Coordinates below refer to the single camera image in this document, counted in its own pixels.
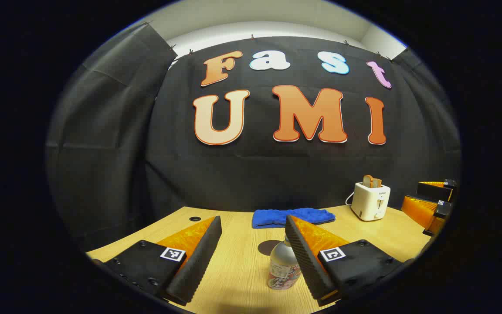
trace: orange letter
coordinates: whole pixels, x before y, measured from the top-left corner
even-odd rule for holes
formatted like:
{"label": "orange letter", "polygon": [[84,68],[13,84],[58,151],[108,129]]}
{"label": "orange letter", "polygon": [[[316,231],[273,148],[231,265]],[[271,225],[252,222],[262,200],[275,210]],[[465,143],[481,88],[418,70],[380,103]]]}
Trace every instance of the orange letter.
{"label": "orange letter", "polygon": [[387,142],[387,137],[383,133],[383,108],[385,105],[374,97],[366,97],[365,102],[371,112],[371,133],[367,139],[369,143],[383,145]]}
{"label": "orange letter", "polygon": [[241,58],[241,56],[243,56],[241,51],[232,51],[229,54],[217,56],[205,61],[204,64],[207,66],[207,75],[201,82],[201,86],[205,87],[225,80],[227,78],[227,73],[223,73],[222,69],[226,68],[228,71],[233,69],[235,66],[234,58]]}
{"label": "orange letter", "polygon": [[224,97],[230,101],[230,122],[223,131],[213,128],[213,105],[218,96],[208,95],[195,99],[195,135],[207,145],[225,145],[239,137],[243,130],[243,107],[245,98],[250,93],[246,89],[227,93]]}
{"label": "orange letter", "polygon": [[293,128],[293,117],[299,123],[305,138],[313,139],[319,123],[323,129],[319,139],[329,143],[344,143],[347,134],[342,125],[340,101],[341,92],[336,89],[323,88],[317,95],[313,106],[307,101],[299,88],[292,85],[279,85],[272,89],[280,101],[280,127],[273,137],[279,142],[294,142],[299,139],[299,133]]}

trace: bottle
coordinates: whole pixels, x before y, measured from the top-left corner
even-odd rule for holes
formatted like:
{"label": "bottle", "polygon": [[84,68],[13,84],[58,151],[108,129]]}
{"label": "bottle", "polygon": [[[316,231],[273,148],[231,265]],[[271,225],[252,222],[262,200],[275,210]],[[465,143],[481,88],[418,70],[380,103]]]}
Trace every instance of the bottle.
{"label": "bottle", "polygon": [[300,276],[297,258],[293,254],[288,237],[284,236],[284,241],[272,249],[267,286],[274,290],[285,290],[293,286]]}

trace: blue towel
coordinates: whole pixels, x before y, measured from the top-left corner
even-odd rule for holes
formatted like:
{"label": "blue towel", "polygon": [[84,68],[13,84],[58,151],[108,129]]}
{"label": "blue towel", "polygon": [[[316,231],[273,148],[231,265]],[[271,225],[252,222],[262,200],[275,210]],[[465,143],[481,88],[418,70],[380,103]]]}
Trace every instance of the blue towel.
{"label": "blue towel", "polygon": [[285,217],[287,215],[295,216],[315,225],[336,219],[333,213],[327,212],[325,209],[298,208],[287,211],[259,209],[253,213],[253,229],[283,228],[285,227]]}

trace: wooden table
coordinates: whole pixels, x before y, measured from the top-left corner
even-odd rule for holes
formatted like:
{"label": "wooden table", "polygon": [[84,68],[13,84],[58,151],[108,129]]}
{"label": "wooden table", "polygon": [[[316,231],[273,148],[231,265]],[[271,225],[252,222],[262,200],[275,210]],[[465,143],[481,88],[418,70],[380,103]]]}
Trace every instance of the wooden table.
{"label": "wooden table", "polygon": [[[350,242],[368,240],[401,262],[414,258],[430,240],[422,234],[422,226],[396,209],[387,208],[383,219],[370,222],[357,218],[349,206],[326,210],[333,213],[336,220],[319,226]],[[134,234],[86,254],[106,262],[139,240],[158,242],[189,227],[196,223],[189,220],[193,216],[202,219],[220,216],[222,236],[193,300],[180,308],[197,314],[310,314],[333,305],[319,307],[303,278],[289,290],[267,287],[269,257],[259,253],[257,247],[263,241],[283,240],[284,228],[253,229],[252,212],[183,207]]]}

